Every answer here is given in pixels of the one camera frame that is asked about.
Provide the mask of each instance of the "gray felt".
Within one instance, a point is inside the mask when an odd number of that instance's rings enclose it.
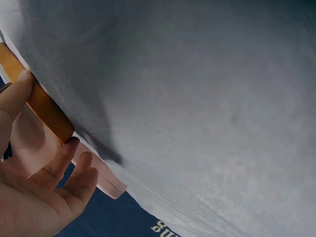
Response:
[[[275,2],[0,0],[0,28],[183,237],[314,237],[315,5]]]

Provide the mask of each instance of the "skin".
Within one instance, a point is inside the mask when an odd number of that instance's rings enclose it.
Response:
[[[24,71],[0,94],[0,152],[9,142],[12,123],[28,100],[33,76]],[[98,171],[84,152],[63,188],[56,189],[74,157],[79,139],[71,138],[39,171],[29,176],[13,162],[0,162],[0,236],[45,237],[61,231],[85,209],[95,191]]]

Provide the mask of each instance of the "finger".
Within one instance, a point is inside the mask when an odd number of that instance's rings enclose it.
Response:
[[[60,190],[59,194],[66,198],[71,195],[72,190],[78,185],[81,176],[91,167],[92,164],[92,154],[90,152],[83,152],[79,161],[73,170],[73,173],[69,177],[68,181],[65,183],[64,188]]]
[[[92,154],[90,152],[83,152],[80,155],[79,161],[75,166],[73,175],[84,173],[86,170],[88,170],[91,167],[91,164],[92,164]]]
[[[72,220],[76,219],[84,211],[95,191],[97,180],[98,170],[89,168],[80,176],[76,185],[71,186],[71,189],[63,187],[55,190],[66,201],[72,213]]]
[[[56,154],[56,156],[41,170],[29,179],[42,188],[53,190],[64,177],[79,144],[77,137],[72,137]]]
[[[0,94],[0,153],[3,154],[10,139],[12,122],[30,97],[34,76],[23,71],[17,83],[10,85]]]

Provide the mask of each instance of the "blue fabric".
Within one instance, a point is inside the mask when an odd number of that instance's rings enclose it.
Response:
[[[58,185],[63,186],[74,169],[71,164]],[[180,237],[169,228],[155,232],[159,219],[152,216],[127,193],[113,200],[96,189],[83,214],[68,225],[58,237]]]

